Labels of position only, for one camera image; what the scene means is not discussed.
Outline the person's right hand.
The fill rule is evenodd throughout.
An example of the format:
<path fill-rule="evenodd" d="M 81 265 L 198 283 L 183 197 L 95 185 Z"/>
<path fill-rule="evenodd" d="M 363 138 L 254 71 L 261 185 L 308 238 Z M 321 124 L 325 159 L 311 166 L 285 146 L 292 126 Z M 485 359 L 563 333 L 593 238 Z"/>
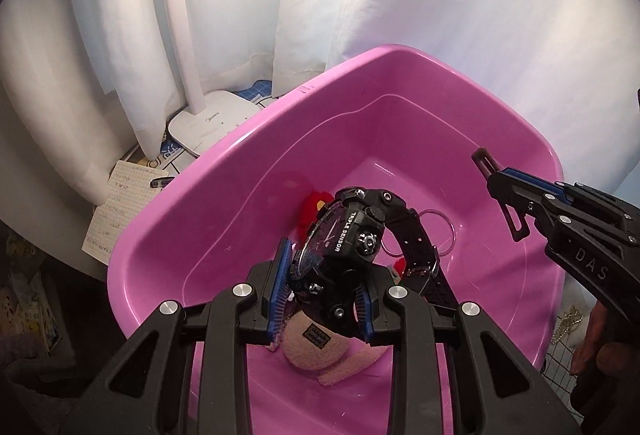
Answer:
<path fill-rule="evenodd" d="M 637 371 L 637 353 L 622 343 L 622 335 L 616 314 L 597 302 L 589 315 L 585 338 L 574 351 L 570 373 L 579 375 L 595 365 L 610 377 L 630 377 Z"/>

